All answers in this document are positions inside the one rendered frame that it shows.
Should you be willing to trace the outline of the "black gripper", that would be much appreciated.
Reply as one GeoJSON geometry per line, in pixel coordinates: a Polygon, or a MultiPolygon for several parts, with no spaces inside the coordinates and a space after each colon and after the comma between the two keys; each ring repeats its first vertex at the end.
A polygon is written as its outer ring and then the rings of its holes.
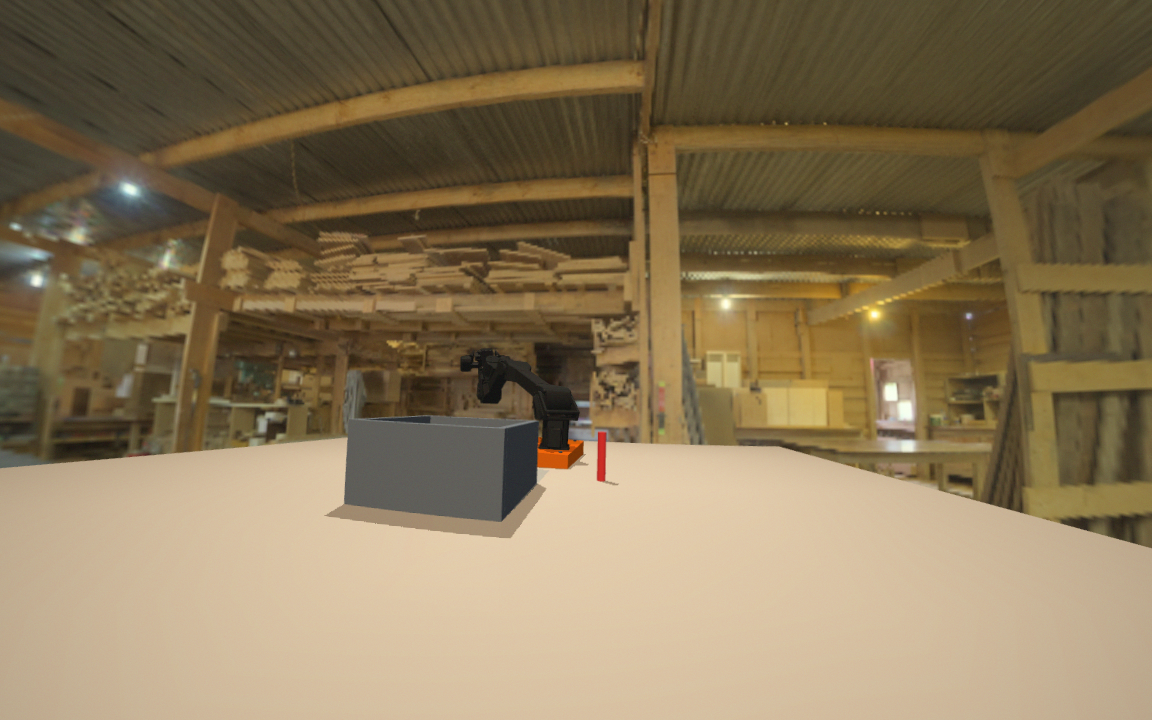
{"type": "MultiPolygon", "coordinates": [[[[502,359],[509,359],[509,356],[500,355],[498,354],[497,350],[495,350],[495,356],[502,357],[502,359]]],[[[477,367],[477,376],[479,376],[483,372],[483,367],[479,366],[479,363],[473,363],[473,350],[470,355],[460,357],[460,365],[461,365],[461,372],[471,372],[472,367],[477,367]]]]}

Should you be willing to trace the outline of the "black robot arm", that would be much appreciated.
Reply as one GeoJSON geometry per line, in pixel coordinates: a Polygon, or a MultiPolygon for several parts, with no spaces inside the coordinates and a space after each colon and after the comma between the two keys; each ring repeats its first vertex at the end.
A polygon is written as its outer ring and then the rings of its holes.
{"type": "Polygon", "coordinates": [[[538,448],[570,450],[568,445],[570,420],[579,420],[579,407],[573,400],[570,388],[550,386],[550,382],[543,381],[531,372],[529,363],[497,357],[493,348],[477,350],[475,361],[483,367],[483,372],[477,376],[476,396],[480,397],[480,404],[499,404],[505,382],[517,382],[532,395],[535,420],[543,420],[541,442],[538,448]]]}

